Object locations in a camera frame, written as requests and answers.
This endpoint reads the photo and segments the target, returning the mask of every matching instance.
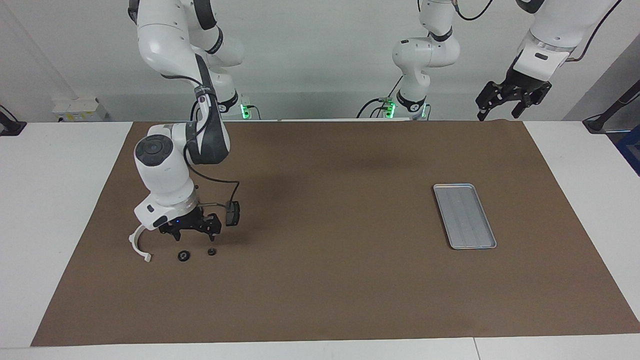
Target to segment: green light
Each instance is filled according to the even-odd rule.
[[[385,117],[387,119],[392,119],[395,113],[396,113],[396,104],[394,102],[389,102],[387,106],[387,110],[385,112]]]
[[[240,104],[240,110],[242,111],[242,118],[243,119],[250,119],[251,118],[251,111],[249,111],[249,109],[246,108],[246,106],[244,104]]]

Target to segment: white wall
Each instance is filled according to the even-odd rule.
[[[73,90],[96,96],[115,120],[188,117],[192,92],[161,78],[140,58],[127,1],[5,1]],[[467,14],[485,1],[461,2]],[[240,38],[246,60],[231,69],[238,89],[266,118],[353,117],[372,97],[386,95],[400,75],[391,48],[424,36],[415,1],[245,0],[218,2],[220,25]],[[623,1],[600,30],[590,54],[554,77],[542,106],[525,120],[559,120],[640,33],[640,6]],[[496,1],[475,22],[454,21],[459,62],[432,69],[432,119],[474,119],[474,99],[489,80],[502,81],[532,22],[511,0]],[[56,96],[37,64],[1,24],[0,102],[28,121],[52,120]],[[503,108],[491,117],[508,117]]]

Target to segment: robot end effector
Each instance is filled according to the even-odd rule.
[[[535,16],[534,24],[518,49],[518,56],[505,80],[489,81],[476,98],[483,121],[489,111],[508,101],[519,101],[514,118],[544,100],[551,89],[550,78],[582,42],[586,31],[600,19],[615,0],[516,0]]]

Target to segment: brown paper mat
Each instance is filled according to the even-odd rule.
[[[127,241],[147,196],[133,125],[33,340],[355,340],[639,332],[519,122],[233,123],[210,176],[238,227]],[[204,202],[230,185],[192,175]],[[452,250],[431,187],[473,183],[498,247]],[[187,249],[191,259],[177,260]]]

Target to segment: white plastic clip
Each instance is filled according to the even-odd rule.
[[[133,250],[137,252],[140,256],[145,258],[145,261],[148,263],[149,261],[151,261],[151,254],[149,254],[148,252],[143,252],[138,248],[138,238],[140,237],[140,234],[142,234],[144,230],[145,230],[145,227],[143,225],[138,226],[138,228],[133,232],[133,234],[129,235],[129,242],[131,243]]]

